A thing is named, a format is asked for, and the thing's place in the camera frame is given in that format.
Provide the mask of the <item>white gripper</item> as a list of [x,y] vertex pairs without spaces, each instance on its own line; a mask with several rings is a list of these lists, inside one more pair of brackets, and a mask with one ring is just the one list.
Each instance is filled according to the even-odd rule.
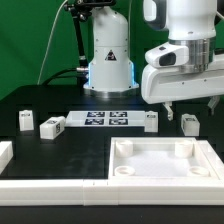
[[169,121],[173,120],[172,101],[211,97],[210,114],[224,95],[224,54],[213,56],[208,68],[200,73],[182,70],[190,60],[187,46],[162,44],[145,54],[141,95],[148,104],[163,103]]

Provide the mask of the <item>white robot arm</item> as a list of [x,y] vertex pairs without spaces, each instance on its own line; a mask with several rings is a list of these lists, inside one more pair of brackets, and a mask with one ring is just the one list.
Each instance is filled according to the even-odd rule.
[[117,94],[139,87],[149,104],[224,94],[224,53],[215,53],[221,0],[143,0],[144,21],[166,30],[168,41],[145,53],[141,82],[133,78],[126,19],[109,6],[92,6],[94,57],[84,89]]

